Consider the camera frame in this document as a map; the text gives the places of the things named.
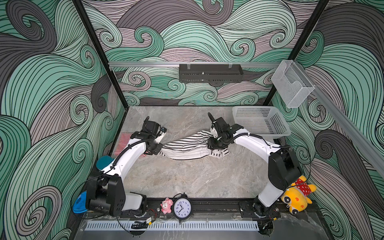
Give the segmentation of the red white striped tank top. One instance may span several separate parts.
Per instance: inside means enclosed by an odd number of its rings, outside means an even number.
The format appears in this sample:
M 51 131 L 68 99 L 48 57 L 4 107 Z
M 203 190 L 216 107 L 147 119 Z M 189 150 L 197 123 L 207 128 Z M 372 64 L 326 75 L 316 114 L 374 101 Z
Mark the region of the red white striped tank top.
M 117 157 L 128 145 L 129 140 L 131 139 L 132 133 L 121 133 L 117 146 L 114 150 L 113 156 Z

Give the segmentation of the black white striped tank top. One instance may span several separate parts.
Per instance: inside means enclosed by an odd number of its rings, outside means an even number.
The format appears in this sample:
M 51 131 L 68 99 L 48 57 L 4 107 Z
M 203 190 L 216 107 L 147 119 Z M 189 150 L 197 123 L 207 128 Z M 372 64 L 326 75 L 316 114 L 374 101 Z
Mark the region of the black white striped tank top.
M 210 137 L 217 135 L 203 130 L 194 135 L 163 145 L 159 155 L 175 161 L 197 160 L 204 157 L 221 159 L 230 154 L 228 149 L 211 150 L 208 147 Z

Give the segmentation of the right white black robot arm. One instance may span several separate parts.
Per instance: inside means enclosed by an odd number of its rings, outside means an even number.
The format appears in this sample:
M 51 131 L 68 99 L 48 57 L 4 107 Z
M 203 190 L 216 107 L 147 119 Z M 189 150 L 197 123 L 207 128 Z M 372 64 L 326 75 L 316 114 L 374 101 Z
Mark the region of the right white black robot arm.
M 270 143 L 238 124 L 230 126 L 223 118 L 215 119 L 211 113 L 208 116 L 214 132 L 214 136 L 208 140 L 209 149 L 224 150 L 230 144 L 237 144 L 263 158 L 268 164 L 269 181 L 254 200 L 257 214 L 265 215 L 303 173 L 295 151 L 289 146 Z

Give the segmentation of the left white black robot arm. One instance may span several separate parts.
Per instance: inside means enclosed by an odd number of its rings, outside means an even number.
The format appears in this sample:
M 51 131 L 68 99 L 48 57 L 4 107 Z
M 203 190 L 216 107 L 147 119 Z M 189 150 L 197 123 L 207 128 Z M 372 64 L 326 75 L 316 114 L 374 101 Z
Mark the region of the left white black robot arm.
M 157 155 L 167 129 L 146 118 L 121 153 L 86 184 L 85 207 L 89 211 L 118 217 L 127 211 L 143 209 L 145 196 L 125 191 L 124 179 L 140 156 Z

